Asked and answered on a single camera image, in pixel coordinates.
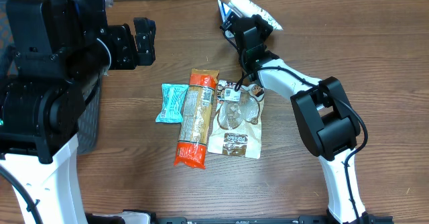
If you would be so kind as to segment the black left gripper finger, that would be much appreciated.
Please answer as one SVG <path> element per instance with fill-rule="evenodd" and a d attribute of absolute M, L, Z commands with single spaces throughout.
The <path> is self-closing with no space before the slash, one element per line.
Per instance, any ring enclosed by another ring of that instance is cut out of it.
<path fill-rule="evenodd" d="M 156 60 L 154 40 L 151 38 L 136 38 L 137 54 L 140 66 L 151 66 Z"/>
<path fill-rule="evenodd" d="M 133 23 L 135 26 L 135 40 L 137 43 L 142 41 L 143 37 L 151 43 L 154 43 L 156 35 L 155 21 L 146 17 L 135 17 Z"/>

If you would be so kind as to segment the white bamboo print tube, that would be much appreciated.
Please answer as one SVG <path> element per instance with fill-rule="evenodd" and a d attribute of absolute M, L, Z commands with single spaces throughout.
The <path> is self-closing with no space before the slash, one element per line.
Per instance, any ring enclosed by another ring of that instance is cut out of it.
<path fill-rule="evenodd" d="M 264 19 L 266 22 L 268 22 L 269 25 L 273 27 L 274 30 L 277 30 L 277 31 L 283 30 L 283 27 L 266 10 L 264 10 L 262 7 L 258 6 L 251 0 L 221 0 L 221 1 L 231 8 L 230 12 L 236 13 L 239 17 L 251 17 L 253 15 L 260 15 L 262 19 Z"/>

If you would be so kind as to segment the teal snack bar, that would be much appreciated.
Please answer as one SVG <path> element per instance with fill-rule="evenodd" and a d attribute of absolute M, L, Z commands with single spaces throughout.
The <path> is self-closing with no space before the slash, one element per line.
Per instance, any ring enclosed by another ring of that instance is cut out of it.
<path fill-rule="evenodd" d="M 162 84 L 162 110 L 156 117 L 156 123 L 181 123 L 181 114 L 188 85 Z"/>

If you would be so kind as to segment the clear brown snack bag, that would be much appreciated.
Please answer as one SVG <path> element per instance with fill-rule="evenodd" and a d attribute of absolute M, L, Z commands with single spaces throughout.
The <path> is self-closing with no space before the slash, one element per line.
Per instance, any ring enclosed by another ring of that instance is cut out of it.
<path fill-rule="evenodd" d="M 257 84 L 242 85 L 220 80 L 217 86 L 217 110 L 208 152 L 226 156 L 258 159 L 261 155 L 261 114 L 264 89 Z"/>

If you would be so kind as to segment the orange pasta package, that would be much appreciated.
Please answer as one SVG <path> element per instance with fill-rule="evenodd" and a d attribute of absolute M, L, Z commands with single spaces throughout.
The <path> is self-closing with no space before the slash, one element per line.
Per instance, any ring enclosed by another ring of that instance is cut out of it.
<path fill-rule="evenodd" d="M 208 130 L 218 82 L 218 70 L 192 69 L 184 100 L 175 165 L 183 163 L 191 168 L 205 168 Z"/>

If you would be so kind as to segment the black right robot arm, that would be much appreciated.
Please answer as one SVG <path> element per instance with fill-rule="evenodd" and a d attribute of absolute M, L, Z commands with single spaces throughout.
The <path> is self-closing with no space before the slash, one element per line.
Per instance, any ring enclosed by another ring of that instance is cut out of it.
<path fill-rule="evenodd" d="M 243 79 L 227 82 L 215 70 L 194 69 L 186 85 L 164 84 L 159 123 L 181 126 L 175 163 L 204 168 L 206 153 L 258 158 L 264 94 L 271 90 L 292 104 L 306 149 L 317 157 L 328 190 L 329 223 L 369 223 L 359 195 L 357 137 L 368 132 L 341 82 L 320 80 L 290 68 L 267 50 L 273 27 L 262 16 L 230 12 L 221 30 L 236 49 Z"/>

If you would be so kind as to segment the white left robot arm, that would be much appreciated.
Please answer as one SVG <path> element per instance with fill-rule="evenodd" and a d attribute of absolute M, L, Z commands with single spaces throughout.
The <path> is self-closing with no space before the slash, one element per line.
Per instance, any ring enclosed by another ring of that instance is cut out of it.
<path fill-rule="evenodd" d="M 13 37 L 1 71 L 1 175 L 26 223 L 141 223 L 149 211 L 86 213 L 76 171 L 79 119 L 109 70 L 149 66 L 155 22 L 109 25 L 110 0 L 2 0 Z"/>

